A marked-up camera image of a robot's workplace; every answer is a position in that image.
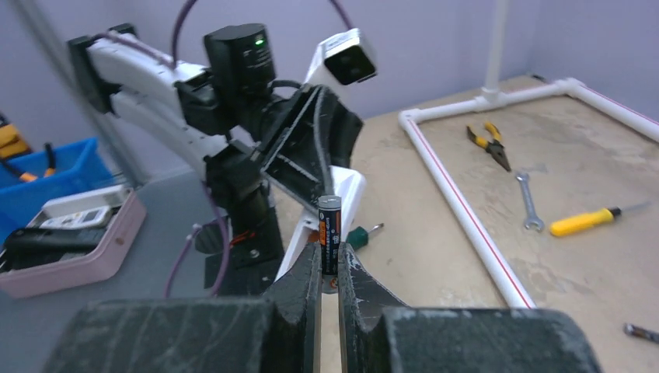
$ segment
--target blue plastic container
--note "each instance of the blue plastic container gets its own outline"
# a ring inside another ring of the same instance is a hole
[[[54,149],[57,168],[49,177],[41,177],[48,164],[45,152],[9,161],[39,176],[30,183],[0,167],[0,242],[29,223],[49,200],[113,185],[110,171],[96,153],[97,146],[96,139],[90,138]]]

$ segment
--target metal wrench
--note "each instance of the metal wrench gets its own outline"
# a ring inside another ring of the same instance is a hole
[[[528,174],[527,173],[517,173],[515,179],[519,181],[521,187],[521,195],[524,197],[524,205],[526,206],[526,219],[524,220],[524,227],[531,229],[535,227],[535,230],[541,232],[545,228],[545,223],[538,218],[538,215],[535,213],[535,206],[533,205],[533,198],[531,198],[531,190],[528,188]]]

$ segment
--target pink tray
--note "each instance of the pink tray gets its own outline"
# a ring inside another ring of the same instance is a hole
[[[91,253],[0,274],[0,289],[13,298],[27,298],[107,280],[121,267],[145,218],[144,205],[135,192],[131,192]]]

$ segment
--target white remote control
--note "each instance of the white remote control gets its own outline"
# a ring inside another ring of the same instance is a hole
[[[102,228],[112,218],[112,208],[101,206],[85,211],[75,212],[56,218],[50,218],[39,226],[52,229]]]

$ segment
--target black battery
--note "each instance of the black battery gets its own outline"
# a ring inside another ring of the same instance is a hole
[[[339,273],[341,244],[341,197],[322,196],[318,199],[318,221],[322,272],[336,276]]]

